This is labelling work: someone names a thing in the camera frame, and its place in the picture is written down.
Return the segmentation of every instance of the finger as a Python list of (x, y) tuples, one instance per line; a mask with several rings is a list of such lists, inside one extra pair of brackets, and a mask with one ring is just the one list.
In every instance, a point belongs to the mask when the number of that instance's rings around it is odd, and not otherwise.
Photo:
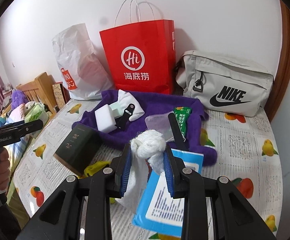
[(10, 161), (9, 160), (5, 160), (3, 162), (0, 163), (0, 174), (6, 172), (10, 167)]
[(10, 179), (10, 170), (7, 170), (6, 172), (0, 174), (0, 184), (2, 184), (7, 179)]
[(3, 149), (4, 150), (0, 153), (1, 162), (9, 159), (9, 153), (7, 152), (7, 149), (5, 149), (4, 147), (3, 147)]
[(0, 184), (0, 190), (5, 190), (9, 184), (10, 180), (7, 179)]

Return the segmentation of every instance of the fruit print tablecloth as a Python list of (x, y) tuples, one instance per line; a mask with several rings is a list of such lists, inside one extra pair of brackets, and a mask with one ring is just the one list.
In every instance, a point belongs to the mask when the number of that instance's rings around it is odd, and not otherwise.
[[(53, 154), (71, 131), (71, 124), (96, 105), (95, 101), (71, 100), (25, 153), (15, 172), (14, 183), (30, 216), (72, 174)], [(276, 234), (282, 207), (282, 172), (279, 151), (264, 110), (260, 108), (254, 117), (207, 112), (210, 119), (203, 122), (201, 136), (197, 139), (202, 145), (215, 148), (218, 160), (212, 167), (203, 167), (202, 175), (213, 179), (227, 176)], [(93, 162), (111, 160), (119, 154), (117, 150), (102, 146)], [(208, 214), (209, 235), (213, 239), (210, 210)], [(81, 239), (84, 239), (84, 215), (83, 212)], [(113, 239), (175, 239), (138, 228), (131, 224), (132, 218), (133, 213), (122, 205), (111, 205)]]

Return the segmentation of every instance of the white bag handle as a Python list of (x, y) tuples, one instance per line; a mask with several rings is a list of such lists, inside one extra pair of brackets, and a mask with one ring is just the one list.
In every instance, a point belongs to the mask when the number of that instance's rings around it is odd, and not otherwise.
[[(135, 1), (136, 6), (137, 6), (137, 8), (138, 8), (138, 12), (140, 13), (140, 9), (139, 9), (139, 7), (138, 7), (138, 3), (136, 2), (136, 0), (131, 0), (131, 2), (130, 2), (130, 4), (129, 4), (129, 20), (130, 20), (131, 23), (132, 23), (131, 6), (132, 6), (132, 2), (133, 2), (133, 1)], [(152, 6), (149, 4), (149, 2), (147, 2), (146, 0), (144, 0), (144, 1), (145, 1), (145, 3), (148, 4), (148, 6), (150, 7), (150, 9), (152, 10)], [(153, 18), (153, 20), (155, 20), (155, 15), (154, 15), (154, 11), (153, 11), (153, 10), (152, 10), (152, 18)]]
[[(123, 3), (122, 3), (122, 5), (120, 6), (120, 8), (119, 8), (119, 10), (118, 10), (118, 12), (117, 12), (117, 14), (116, 14), (116, 18), (115, 18), (115, 21), (114, 21), (114, 28), (115, 28), (115, 25), (116, 25), (116, 20), (117, 20), (117, 16), (118, 16), (118, 14), (119, 14), (119, 12), (121, 11), (121, 9), (122, 9), (122, 6), (124, 5), (124, 3), (126, 2), (127, 0), (125, 0)], [(140, 8), (138, 7), (138, 3), (136, 2), (136, 0), (135, 0), (135, 3), (136, 3), (136, 6), (137, 6), (137, 9), (138, 9), (138, 14), (139, 14), (139, 21), (141, 21), (141, 12), (140, 12)]]

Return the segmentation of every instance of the nike swoosh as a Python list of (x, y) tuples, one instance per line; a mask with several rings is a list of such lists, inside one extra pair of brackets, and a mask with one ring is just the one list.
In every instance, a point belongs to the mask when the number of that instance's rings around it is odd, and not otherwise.
[(232, 106), (232, 105), (238, 105), (238, 104), (243, 104), (243, 103), (249, 103), (251, 101), (246, 101), (246, 102), (219, 102), (217, 101), (216, 99), (216, 96), (218, 95), (215, 94), (210, 100), (209, 100), (209, 103), (212, 105), (212, 106), (216, 106), (216, 107), (220, 107), (220, 106)]

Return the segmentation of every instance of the screw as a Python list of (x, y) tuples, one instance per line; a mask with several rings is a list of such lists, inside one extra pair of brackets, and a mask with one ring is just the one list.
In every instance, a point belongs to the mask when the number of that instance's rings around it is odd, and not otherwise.
[(73, 175), (68, 176), (68, 177), (66, 178), (66, 181), (67, 181), (67, 182), (73, 182), (73, 181), (75, 181), (75, 176), (73, 176)]
[(112, 173), (112, 168), (105, 168), (104, 170), (103, 170), (103, 172), (105, 173), (105, 174), (110, 174), (110, 173)]
[(221, 183), (224, 183), (224, 184), (226, 184), (226, 183), (228, 183), (228, 178), (227, 178), (227, 177), (224, 177), (224, 176), (222, 176), (222, 177), (220, 177), (220, 178), (219, 178), (219, 181), (220, 181)]
[(183, 173), (191, 174), (192, 173), (192, 169), (191, 168), (183, 168)]

